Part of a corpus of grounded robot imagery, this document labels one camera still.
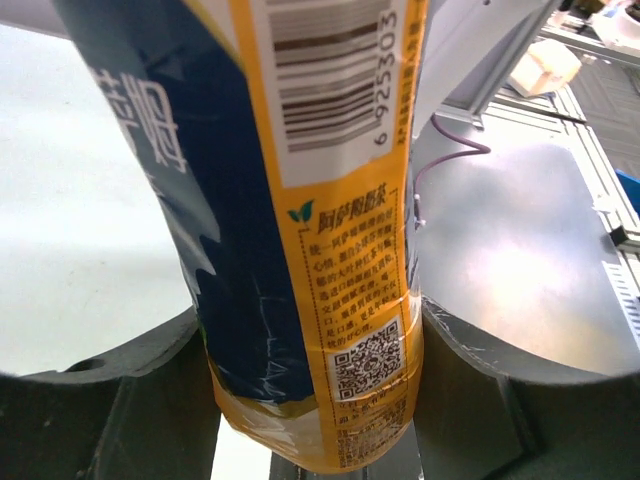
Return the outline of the orange tea bottle blue label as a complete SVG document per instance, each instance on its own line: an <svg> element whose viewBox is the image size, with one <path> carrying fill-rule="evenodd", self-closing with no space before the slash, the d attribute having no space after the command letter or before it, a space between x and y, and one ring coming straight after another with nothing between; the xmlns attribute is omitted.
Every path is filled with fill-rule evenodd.
<svg viewBox="0 0 640 480"><path fill-rule="evenodd" d="M425 1L58 1L156 194L228 423L318 474L408 429Z"/></svg>

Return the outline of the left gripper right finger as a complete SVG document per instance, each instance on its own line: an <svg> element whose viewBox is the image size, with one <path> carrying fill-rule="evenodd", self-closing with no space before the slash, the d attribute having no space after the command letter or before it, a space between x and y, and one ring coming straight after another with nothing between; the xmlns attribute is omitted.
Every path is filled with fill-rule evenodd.
<svg viewBox="0 0 640 480"><path fill-rule="evenodd" d="M636 479L639 374L543 359L422 299L414 424L428 479Z"/></svg>

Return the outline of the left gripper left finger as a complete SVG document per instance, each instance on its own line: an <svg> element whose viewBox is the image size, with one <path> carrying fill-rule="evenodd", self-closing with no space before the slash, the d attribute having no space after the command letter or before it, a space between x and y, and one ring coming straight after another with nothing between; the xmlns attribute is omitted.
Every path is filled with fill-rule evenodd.
<svg viewBox="0 0 640 480"><path fill-rule="evenodd" d="M188 309L62 371L1 377L4 479L208 479L220 411Z"/></svg>

